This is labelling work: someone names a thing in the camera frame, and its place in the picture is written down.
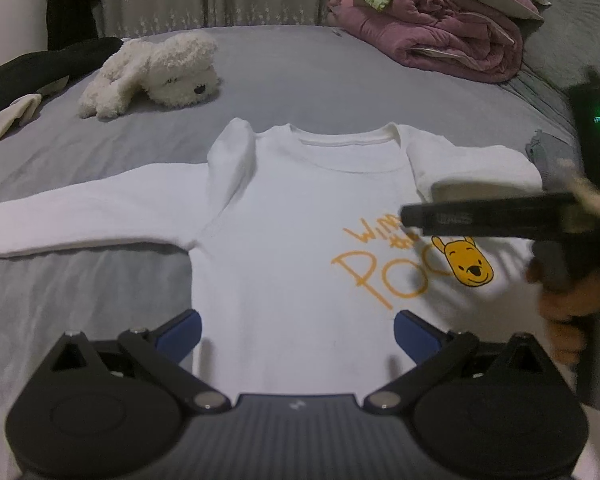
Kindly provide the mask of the person's right hand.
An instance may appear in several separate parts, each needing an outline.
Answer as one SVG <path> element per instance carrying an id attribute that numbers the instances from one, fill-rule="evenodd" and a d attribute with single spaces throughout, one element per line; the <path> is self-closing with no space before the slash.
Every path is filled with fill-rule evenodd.
<path id="1" fill-rule="evenodd" d="M 545 323 L 553 359 L 565 366 L 577 365 L 586 348 L 586 340 L 574 320 L 600 312 L 600 271 L 588 274 L 568 292 L 551 292 L 543 288 L 538 299 L 538 312 Z"/>

